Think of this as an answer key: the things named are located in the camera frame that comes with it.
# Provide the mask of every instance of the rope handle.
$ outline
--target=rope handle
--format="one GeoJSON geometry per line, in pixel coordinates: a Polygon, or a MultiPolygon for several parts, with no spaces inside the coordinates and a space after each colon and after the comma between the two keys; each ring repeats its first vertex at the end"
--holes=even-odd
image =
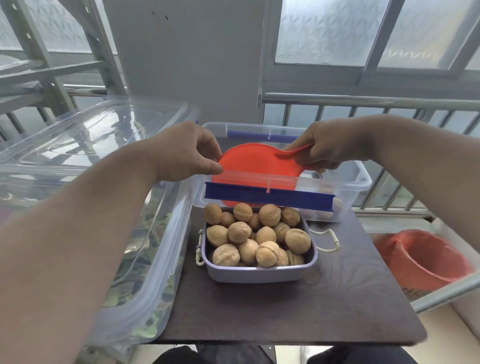
{"type": "Polygon", "coordinates": [[[198,232],[198,245],[197,245],[197,248],[195,250],[195,263],[197,263],[197,265],[199,267],[201,267],[202,265],[205,264],[205,262],[202,260],[202,233],[203,233],[203,229],[200,229],[200,231],[198,232]]]}
{"type": "Polygon", "coordinates": [[[335,248],[333,248],[333,249],[322,249],[322,248],[319,248],[318,246],[315,246],[319,252],[334,253],[334,252],[336,252],[337,250],[340,249],[340,242],[338,241],[338,239],[337,239],[337,237],[336,237],[336,235],[335,235],[335,233],[333,232],[332,229],[328,229],[328,230],[325,230],[325,231],[315,231],[315,230],[310,229],[310,231],[312,232],[312,234],[315,234],[315,235],[330,234],[330,236],[332,237],[332,240],[335,243],[335,248]]]}

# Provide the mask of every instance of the person's right arm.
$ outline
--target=person's right arm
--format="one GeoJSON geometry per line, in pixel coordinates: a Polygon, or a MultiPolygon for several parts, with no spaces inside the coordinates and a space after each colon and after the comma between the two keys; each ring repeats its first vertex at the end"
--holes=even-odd
{"type": "Polygon", "coordinates": [[[373,160],[480,253],[480,139],[394,115],[312,124],[288,149],[312,169],[373,160]]]}

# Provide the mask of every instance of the person's leg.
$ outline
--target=person's leg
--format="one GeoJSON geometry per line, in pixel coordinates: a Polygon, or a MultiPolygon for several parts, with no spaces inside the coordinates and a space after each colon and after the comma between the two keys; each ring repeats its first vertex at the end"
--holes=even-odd
{"type": "Polygon", "coordinates": [[[202,356],[188,346],[167,350],[153,364],[209,364],[202,356]]]}
{"type": "Polygon", "coordinates": [[[399,346],[346,345],[312,356],[307,364],[417,364],[399,346]]]}

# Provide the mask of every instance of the transparent plastic storage box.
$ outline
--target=transparent plastic storage box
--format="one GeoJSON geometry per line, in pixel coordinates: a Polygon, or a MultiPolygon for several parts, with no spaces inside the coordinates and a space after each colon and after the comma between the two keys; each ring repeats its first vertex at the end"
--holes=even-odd
{"type": "MultiPolygon", "coordinates": [[[[197,118],[198,109],[184,102],[131,100],[106,101],[62,117],[0,152],[0,223],[119,147],[197,118]]],[[[180,279],[192,202],[191,180],[153,187],[86,344],[149,342],[164,330],[180,279]]]]}
{"type": "MultiPolygon", "coordinates": [[[[223,122],[208,122],[204,127],[215,135],[222,152],[244,143],[283,149],[304,132],[285,126],[223,122]]],[[[212,182],[211,176],[195,178],[195,206],[211,202],[232,206],[229,201],[273,203],[297,208],[306,220],[313,221],[340,221],[359,193],[372,184],[360,161],[344,162],[338,169],[323,174],[305,171],[300,177],[228,170],[221,175],[222,183],[212,182]]]]}

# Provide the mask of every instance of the brown wooden board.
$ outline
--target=brown wooden board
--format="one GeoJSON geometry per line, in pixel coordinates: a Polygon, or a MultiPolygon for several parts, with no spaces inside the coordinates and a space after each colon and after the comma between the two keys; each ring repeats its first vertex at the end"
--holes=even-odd
{"type": "MultiPolygon", "coordinates": [[[[413,345],[426,331],[352,211],[332,229],[336,253],[319,252],[315,266],[295,282],[227,284],[195,264],[202,210],[192,210],[192,230],[167,327],[153,343],[251,342],[334,345],[413,345]]],[[[333,248],[329,235],[314,236],[333,248]]]]}

